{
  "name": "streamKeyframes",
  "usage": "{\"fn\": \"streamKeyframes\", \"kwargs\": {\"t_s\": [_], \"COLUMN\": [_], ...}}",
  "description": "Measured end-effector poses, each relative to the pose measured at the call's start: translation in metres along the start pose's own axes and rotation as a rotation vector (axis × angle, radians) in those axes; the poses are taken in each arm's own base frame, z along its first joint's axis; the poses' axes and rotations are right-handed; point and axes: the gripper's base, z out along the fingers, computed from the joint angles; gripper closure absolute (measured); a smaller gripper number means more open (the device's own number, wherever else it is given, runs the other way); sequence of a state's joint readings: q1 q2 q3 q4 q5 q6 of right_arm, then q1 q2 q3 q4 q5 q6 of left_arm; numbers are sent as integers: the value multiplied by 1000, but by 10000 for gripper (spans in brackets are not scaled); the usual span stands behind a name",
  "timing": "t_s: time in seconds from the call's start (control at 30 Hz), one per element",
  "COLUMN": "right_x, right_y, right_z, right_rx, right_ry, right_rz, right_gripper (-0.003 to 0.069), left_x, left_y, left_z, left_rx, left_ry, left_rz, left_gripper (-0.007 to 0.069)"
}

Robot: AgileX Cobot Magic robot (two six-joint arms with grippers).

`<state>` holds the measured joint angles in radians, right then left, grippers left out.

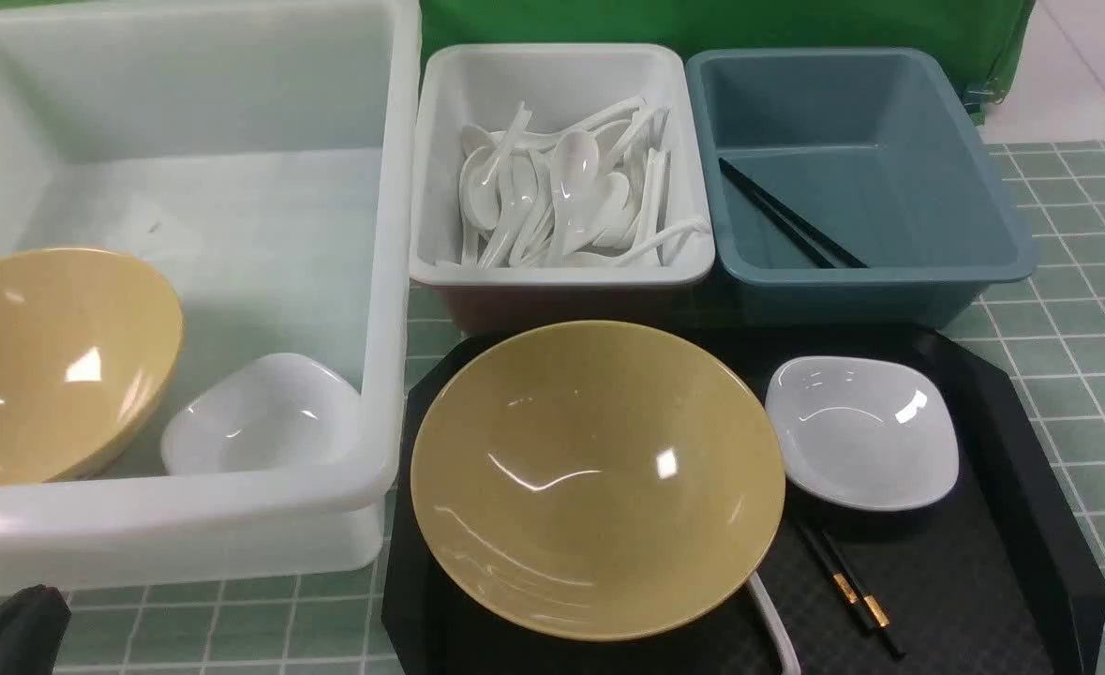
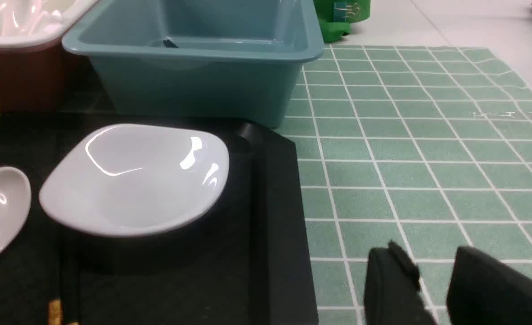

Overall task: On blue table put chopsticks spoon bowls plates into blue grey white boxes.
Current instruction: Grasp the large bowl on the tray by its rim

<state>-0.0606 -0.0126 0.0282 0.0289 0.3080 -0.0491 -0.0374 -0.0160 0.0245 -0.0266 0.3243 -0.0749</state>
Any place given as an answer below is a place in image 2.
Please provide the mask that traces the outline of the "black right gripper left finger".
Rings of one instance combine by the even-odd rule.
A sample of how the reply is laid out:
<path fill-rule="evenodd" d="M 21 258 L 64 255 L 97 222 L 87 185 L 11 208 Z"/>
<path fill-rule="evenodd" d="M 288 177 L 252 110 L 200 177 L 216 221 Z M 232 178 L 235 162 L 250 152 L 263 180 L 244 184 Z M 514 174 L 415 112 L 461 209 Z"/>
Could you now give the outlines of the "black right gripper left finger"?
<path fill-rule="evenodd" d="M 435 325 L 420 297 L 418 265 L 396 242 L 369 251 L 364 289 L 367 325 Z"/>

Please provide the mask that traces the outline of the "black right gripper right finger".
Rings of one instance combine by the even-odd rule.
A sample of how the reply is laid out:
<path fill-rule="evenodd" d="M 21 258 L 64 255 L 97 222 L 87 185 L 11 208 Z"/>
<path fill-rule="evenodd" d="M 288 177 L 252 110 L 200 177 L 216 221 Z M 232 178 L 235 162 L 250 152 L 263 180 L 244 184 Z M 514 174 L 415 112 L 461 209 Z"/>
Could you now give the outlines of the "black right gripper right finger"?
<path fill-rule="evenodd" d="M 453 325 L 532 325 L 532 278 L 477 248 L 460 246 L 446 306 Z"/>

